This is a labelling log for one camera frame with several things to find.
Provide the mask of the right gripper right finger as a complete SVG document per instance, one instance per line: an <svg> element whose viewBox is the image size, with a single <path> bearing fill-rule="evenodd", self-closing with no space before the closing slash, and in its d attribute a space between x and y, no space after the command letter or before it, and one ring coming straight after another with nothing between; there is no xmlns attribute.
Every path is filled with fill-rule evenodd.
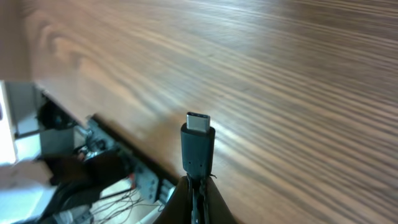
<svg viewBox="0 0 398 224"><path fill-rule="evenodd" d="M211 177L200 182L203 216L206 224L237 224L220 191Z"/></svg>

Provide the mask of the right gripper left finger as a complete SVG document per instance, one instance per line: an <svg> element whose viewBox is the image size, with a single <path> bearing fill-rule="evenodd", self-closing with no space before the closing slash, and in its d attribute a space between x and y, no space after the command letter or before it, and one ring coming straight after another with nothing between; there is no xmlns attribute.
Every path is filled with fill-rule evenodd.
<svg viewBox="0 0 398 224"><path fill-rule="evenodd" d="M183 176L154 224L191 224L192 210L192 183L188 176Z"/></svg>

